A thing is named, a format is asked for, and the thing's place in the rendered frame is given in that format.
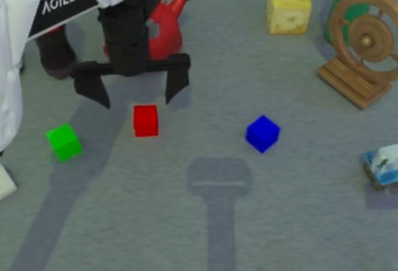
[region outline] kettle spout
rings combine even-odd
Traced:
[[[190,0],[173,0],[168,7],[177,17],[180,17],[180,14],[187,1]]]

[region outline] wooden ship wheel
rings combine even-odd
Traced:
[[[378,12],[346,21],[347,10],[358,4],[369,4]],[[392,58],[398,65],[394,35],[382,19],[385,14],[398,27],[398,2],[395,0],[342,0],[330,17],[331,38],[337,56],[320,67],[318,75],[360,109],[385,95],[392,88],[390,82],[398,79],[398,67],[376,71],[365,63],[380,63]],[[345,44],[344,25],[348,27],[351,49],[357,56]]]

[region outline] green cube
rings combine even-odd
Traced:
[[[45,136],[61,162],[66,162],[83,151],[79,138],[69,124],[48,131]]]

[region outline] gray table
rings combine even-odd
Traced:
[[[264,0],[190,2],[192,86],[168,107],[154,73],[107,78],[107,111],[49,78],[29,43],[0,270],[397,270],[398,191],[373,191],[361,155],[398,141],[398,92],[359,111],[318,79],[324,4],[307,35],[271,37]],[[83,60],[105,60],[95,15],[69,25]],[[132,134],[141,103],[158,105],[158,138]],[[261,114],[282,128],[264,155],[244,140]],[[66,122],[85,154],[58,164],[45,133]]]

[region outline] red cube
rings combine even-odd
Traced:
[[[156,105],[135,105],[132,120],[136,137],[159,135]]]

